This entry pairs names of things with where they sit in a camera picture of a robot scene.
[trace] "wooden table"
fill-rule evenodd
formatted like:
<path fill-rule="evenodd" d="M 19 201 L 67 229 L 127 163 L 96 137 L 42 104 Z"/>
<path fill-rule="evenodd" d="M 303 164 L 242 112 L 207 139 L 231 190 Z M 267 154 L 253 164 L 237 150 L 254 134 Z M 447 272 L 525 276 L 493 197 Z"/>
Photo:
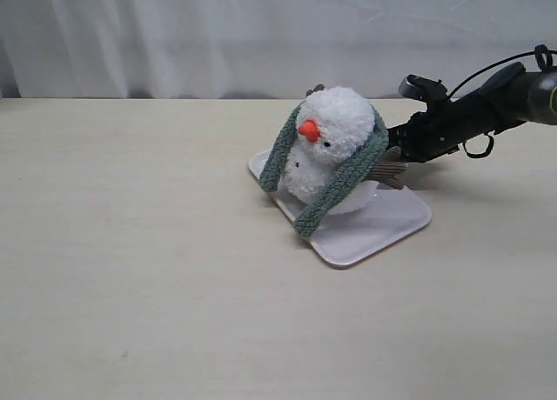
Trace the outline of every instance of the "wooden table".
<path fill-rule="evenodd" d="M 247 169 L 295 104 L 0 102 L 2 400 L 557 398 L 557 128 L 411 167 L 432 223 L 339 271 Z"/>

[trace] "white plate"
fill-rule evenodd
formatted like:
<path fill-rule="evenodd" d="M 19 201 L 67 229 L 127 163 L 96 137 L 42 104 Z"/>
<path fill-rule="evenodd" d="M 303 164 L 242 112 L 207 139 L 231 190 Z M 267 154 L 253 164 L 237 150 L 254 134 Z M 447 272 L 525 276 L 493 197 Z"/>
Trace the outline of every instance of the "white plate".
<path fill-rule="evenodd" d="M 260 152 L 248 163 L 256 180 L 269 153 Z M 271 196 L 291 222 L 305 207 L 281 184 Z M 326 216 L 309 242 L 325 263 L 346 269 L 421 230 L 431 219 L 431 209 L 413 191 L 380 184 L 369 206 L 350 214 Z"/>

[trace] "plush toy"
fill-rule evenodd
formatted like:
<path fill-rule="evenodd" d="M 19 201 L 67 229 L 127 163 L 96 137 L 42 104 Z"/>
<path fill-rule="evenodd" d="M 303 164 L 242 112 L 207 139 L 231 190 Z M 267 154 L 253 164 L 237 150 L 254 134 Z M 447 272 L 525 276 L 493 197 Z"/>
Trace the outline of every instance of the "plush toy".
<path fill-rule="evenodd" d="M 403 187 L 394 175 L 405 165 L 396 162 L 399 150 L 386 153 L 387 145 L 384 121 L 367 99 L 347 87 L 318 85 L 278 134 L 259 184 L 273 192 L 282 181 L 305 204 L 294 229 L 309 238 L 325 215 L 366 207 L 378 178 Z"/>

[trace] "white curtain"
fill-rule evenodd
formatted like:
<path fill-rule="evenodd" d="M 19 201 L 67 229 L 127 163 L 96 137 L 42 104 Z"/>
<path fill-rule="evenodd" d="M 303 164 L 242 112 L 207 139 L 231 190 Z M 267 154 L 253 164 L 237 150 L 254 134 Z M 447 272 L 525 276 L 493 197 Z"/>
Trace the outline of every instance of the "white curtain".
<path fill-rule="evenodd" d="M 21 97 L 298 98 L 316 83 L 449 89 L 536 44 L 557 0 L 1 0 L 0 88 Z"/>

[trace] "orange nose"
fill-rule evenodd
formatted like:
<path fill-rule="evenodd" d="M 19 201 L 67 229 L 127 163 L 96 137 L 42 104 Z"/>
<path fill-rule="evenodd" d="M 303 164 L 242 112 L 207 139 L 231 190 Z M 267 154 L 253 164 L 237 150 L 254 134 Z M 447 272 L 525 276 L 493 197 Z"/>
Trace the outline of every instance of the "orange nose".
<path fill-rule="evenodd" d="M 305 122 L 303 122 L 302 125 L 298 128 L 298 132 L 300 133 L 300 135 L 304 135 L 310 142 L 316 142 L 320 136 L 317 124 L 311 119 L 307 119 Z"/>

